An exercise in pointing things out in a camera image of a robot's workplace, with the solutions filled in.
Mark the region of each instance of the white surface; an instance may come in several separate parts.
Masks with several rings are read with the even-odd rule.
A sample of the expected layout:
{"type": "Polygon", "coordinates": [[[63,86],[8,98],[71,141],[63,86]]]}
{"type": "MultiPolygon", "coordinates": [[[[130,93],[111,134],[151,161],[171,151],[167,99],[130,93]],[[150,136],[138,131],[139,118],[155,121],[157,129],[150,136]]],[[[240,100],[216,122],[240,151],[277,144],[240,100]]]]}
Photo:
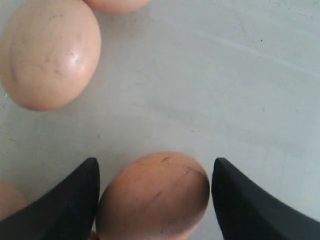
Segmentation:
{"type": "MultiPolygon", "coordinates": [[[[0,30],[21,2],[1,0],[0,30]]],[[[1,178],[33,201],[86,157],[104,188],[134,159],[174,150],[209,175],[226,157],[320,220],[318,0],[153,0],[96,15],[101,61],[76,101],[34,113],[0,89],[1,178]]],[[[190,239],[222,239],[209,205],[190,239]]]]}

